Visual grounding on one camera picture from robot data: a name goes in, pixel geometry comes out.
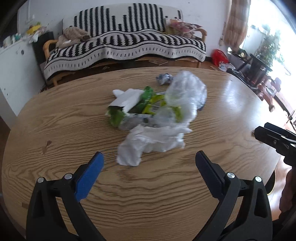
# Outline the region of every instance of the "potted plant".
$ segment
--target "potted plant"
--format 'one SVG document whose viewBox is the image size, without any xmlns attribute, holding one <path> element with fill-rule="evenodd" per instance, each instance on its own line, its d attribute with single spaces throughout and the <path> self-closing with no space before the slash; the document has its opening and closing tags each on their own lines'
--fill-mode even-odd
<svg viewBox="0 0 296 241">
<path fill-rule="evenodd" d="M 277 31 L 275 35 L 266 36 L 260 47 L 255 53 L 255 56 L 265 63 L 268 67 L 272 67 L 273 60 L 276 59 L 280 63 L 283 63 L 283 57 L 277 57 L 276 54 L 280 50 L 280 32 Z"/>
</svg>

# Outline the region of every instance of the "pillow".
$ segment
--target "pillow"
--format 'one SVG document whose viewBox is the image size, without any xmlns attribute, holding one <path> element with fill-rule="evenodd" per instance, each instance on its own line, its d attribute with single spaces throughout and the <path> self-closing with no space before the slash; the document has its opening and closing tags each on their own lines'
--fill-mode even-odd
<svg viewBox="0 0 296 241">
<path fill-rule="evenodd" d="M 181 22 L 181 19 L 169 19 L 169 18 L 165 18 L 165 29 L 166 29 L 166 34 L 171 34 L 171 35 L 177 35 L 178 31 L 173 29 L 171 27 L 172 23 L 177 23 L 177 22 Z"/>
<path fill-rule="evenodd" d="M 193 23 L 184 23 L 184 22 L 171 22 L 170 27 L 179 31 L 182 34 L 191 33 L 197 31 L 202 26 Z"/>
</svg>

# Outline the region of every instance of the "wood grain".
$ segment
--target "wood grain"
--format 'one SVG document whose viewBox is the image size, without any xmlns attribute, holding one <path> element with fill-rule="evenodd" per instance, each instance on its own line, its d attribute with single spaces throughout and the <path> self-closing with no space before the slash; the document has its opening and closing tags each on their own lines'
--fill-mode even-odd
<svg viewBox="0 0 296 241">
<path fill-rule="evenodd" d="M 165 90 L 155 77 L 189 70 L 206 85 L 205 107 L 190 124 L 184 149 L 147 153 L 138 167 L 116 163 L 117 146 L 128 132 L 113 128 L 105 116 L 113 89 Z M 279 154 L 251 136 L 269 121 L 282 126 L 285 116 L 268 111 L 247 86 L 227 73 L 196 68 L 128 69 L 78 79 L 42 92 L 20 112 L 3 160 L 4 200 L 23 227 L 38 177 L 61 178 L 87 163 L 96 151 L 105 164 L 88 197 L 86 213 L 107 240 L 192 240 L 217 205 L 195 166 L 203 150 L 215 163 L 239 178 L 255 175 L 267 182 Z M 52 143 L 42 154 L 47 142 Z M 59 201 L 68 229 L 74 232 Z"/>
</svg>

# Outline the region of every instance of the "white wall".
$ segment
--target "white wall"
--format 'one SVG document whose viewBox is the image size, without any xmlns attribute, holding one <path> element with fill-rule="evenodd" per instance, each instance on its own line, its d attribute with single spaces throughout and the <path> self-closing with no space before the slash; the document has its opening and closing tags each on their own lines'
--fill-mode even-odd
<svg viewBox="0 0 296 241">
<path fill-rule="evenodd" d="M 57 38 L 62 33 L 62 19 L 92 7 L 118 3 L 152 3 L 181 9 L 184 21 L 196 23 L 208 32 L 206 40 L 207 56 L 213 49 L 221 49 L 226 52 L 226 47 L 219 47 L 219 39 L 222 35 L 224 22 L 227 18 L 229 0 L 29 0 L 19 10 L 18 29 L 23 33 L 32 23 L 40 21 L 42 25 L 54 31 Z M 33 15 L 35 19 L 26 24 Z"/>
<path fill-rule="evenodd" d="M 7 100 L 5 99 L 4 94 L 0 89 L 0 116 L 4 120 L 4 122 L 11 129 L 14 123 L 16 122 L 16 115 L 9 106 Z"/>
<path fill-rule="evenodd" d="M 266 34 L 260 32 L 260 30 L 248 27 L 247 36 L 242 49 L 244 49 L 248 55 L 255 54 L 265 37 Z"/>
</svg>

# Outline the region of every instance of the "cushion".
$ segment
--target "cushion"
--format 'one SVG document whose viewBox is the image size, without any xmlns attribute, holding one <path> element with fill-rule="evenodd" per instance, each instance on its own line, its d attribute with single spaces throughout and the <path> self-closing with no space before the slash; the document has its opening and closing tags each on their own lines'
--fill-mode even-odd
<svg viewBox="0 0 296 241">
<path fill-rule="evenodd" d="M 198 24 L 184 22 L 172 22 L 170 26 L 183 34 L 195 32 L 202 27 Z"/>
</svg>

